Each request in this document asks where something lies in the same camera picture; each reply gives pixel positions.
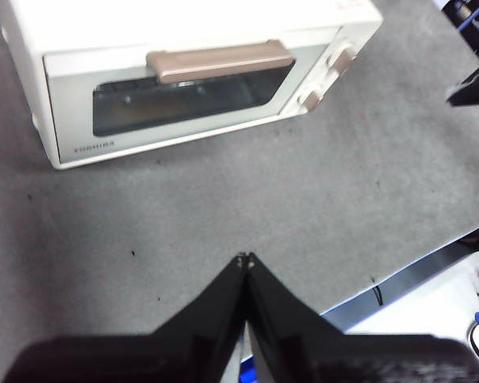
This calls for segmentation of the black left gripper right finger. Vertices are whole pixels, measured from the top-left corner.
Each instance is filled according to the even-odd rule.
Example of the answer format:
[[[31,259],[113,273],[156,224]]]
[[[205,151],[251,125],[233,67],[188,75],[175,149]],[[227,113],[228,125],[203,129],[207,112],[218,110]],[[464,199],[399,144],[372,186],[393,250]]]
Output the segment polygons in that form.
[[[344,334],[295,297],[253,253],[248,322],[277,382],[479,382],[469,349],[428,334]]]

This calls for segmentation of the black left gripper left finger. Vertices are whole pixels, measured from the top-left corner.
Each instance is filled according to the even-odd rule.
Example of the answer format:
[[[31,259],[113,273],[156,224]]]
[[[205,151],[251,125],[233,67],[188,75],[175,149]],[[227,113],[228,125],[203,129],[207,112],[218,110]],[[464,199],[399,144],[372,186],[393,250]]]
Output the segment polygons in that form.
[[[218,382],[243,332],[248,256],[235,256],[150,334],[52,338],[26,347],[6,382]]]

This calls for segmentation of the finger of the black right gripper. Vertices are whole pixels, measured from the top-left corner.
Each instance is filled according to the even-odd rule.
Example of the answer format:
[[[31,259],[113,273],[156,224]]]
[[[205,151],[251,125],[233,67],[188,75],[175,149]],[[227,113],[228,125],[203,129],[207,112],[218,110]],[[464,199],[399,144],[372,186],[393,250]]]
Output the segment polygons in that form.
[[[479,105],[479,68],[462,83],[453,87],[448,92],[446,100],[452,106]]]

